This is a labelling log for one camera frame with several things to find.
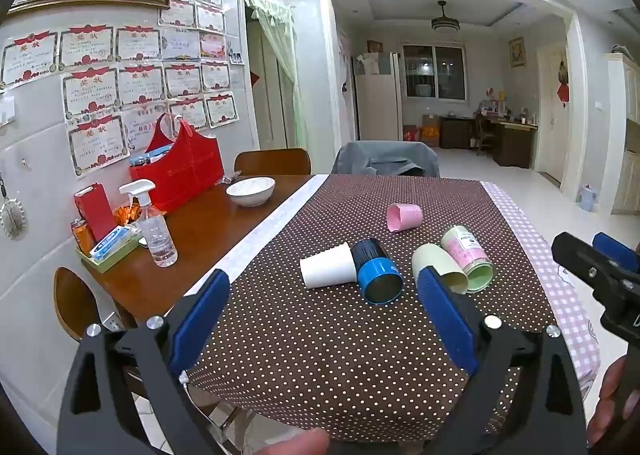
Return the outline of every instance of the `gray chair cover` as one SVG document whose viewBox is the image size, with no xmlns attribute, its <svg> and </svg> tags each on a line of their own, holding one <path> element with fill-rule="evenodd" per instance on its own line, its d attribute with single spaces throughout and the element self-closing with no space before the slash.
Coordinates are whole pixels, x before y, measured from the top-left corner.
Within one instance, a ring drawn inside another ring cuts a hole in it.
<svg viewBox="0 0 640 455">
<path fill-rule="evenodd" d="M 359 140 L 340 148 L 331 173 L 440 177 L 438 156 L 423 142 Z"/>
</svg>

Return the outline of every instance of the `metal screw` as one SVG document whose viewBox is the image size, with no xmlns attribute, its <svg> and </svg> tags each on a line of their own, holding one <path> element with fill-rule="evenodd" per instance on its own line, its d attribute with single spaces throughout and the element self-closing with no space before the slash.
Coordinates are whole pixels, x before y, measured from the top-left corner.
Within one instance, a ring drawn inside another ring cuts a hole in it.
<svg viewBox="0 0 640 455">
<path fill-rule="evenodd" d="M 146 327 L 151 330 L 159 329 L 162 325 L 164 325 L 164 320 L 162 316 L 151 316 L 146 321 Z"/>
<path fill-rule="evenodd" d="M 102 327 L 100 327 L 97 323 L 92 323 L 86 328 L 86 334 L 92 338 L 95 338 L 98 334 L 102 332 Z"/>
<path fill-rule="evenodd" d="M 548 336 L 551 336 L 552 338 L 559 338 L 562 332 L 560 331 L 560 327 L 556 325 L 549 325 L 546 328 L 546 333 Z"/>
<path fill-rule="evenodd" d="M 502 320 L 498 316 L 487 316 L 484 318 L 484 324 L 490 329 L 499 329 L 502 327 Z"/>
</svg>

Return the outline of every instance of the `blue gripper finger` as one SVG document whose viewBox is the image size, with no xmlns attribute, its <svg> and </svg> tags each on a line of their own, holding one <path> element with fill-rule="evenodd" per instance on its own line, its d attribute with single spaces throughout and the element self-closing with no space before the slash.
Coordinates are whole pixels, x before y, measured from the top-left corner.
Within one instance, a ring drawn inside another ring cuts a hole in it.
<svg viewBox="0 0 640 455">
<path fill-rule="evenodd" d="M 197 294 L 198 300 L 174 333 L 168 365 L 176 376 L 196 364 L 229 299 L 229 277 L 220 269 L 211 273 L 204 287 L 204 292 Z"/>
<path fill-rule="evenodd" d="M 431 266 L 420 271 L 416 287 L 418 298 L 436 327 L 449 357 L 458 368 L 474 375 L 480 365 L 476 358 L 474 334 L 450 298 L 452 293 L 449 288 Z"/>
</svg>

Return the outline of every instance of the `spray bottle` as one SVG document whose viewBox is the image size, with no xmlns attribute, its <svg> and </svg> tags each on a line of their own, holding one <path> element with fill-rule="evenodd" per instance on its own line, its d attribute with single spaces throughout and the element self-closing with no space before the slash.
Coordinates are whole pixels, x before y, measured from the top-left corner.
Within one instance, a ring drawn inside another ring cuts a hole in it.
<svg viewBox="0 0 640 455">
<path fill-rule="evenodd" d="M 145 237 L 151 257 L 160 267 L 168 267 L 178 259 L 178 251 L 166 227 L 162 212 L 151 204 L 149 191 L 156 187 L 150 180 L 140 179 L 120 187 L 120 193 L 129 194 L 129 202 L 133 197 L 140 202 L 140 217 L 137 223 Z"/>
</svg>

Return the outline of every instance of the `human hand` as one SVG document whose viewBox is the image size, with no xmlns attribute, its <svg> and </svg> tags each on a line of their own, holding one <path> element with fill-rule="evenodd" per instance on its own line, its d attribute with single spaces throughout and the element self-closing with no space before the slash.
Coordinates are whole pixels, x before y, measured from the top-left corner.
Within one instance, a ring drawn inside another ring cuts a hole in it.
<svg viewBox="0 0 640 455">
<path fill-rule="evenodd" d="M 591 445 L 596 444 L 597 441 L 602 438 L 613 420 L 613 414 L 616 408 L 615 402 L 613 401 L 613 394 L 616 393 L 618 385 L 620 385 L 625 358 L 626 356 L 622 356 L 618 361 L 613 362 L 602 379 L 600 400 L 587 427 L 587 438 Z M 626 419 L 629 418 L 631 412 L 633 412 L 638 404 L 639 399 L 640 391 L 634 390 L 626 400 L 625 407 L 622 411 L 622 419 L 626 421 Z"/>
<path fill-rule="evenodd" d="M 293 439 L 265 446 L 255 455 L 324 455 L 330 437 L 322 428 L 303 431 Z"/>
</svg>

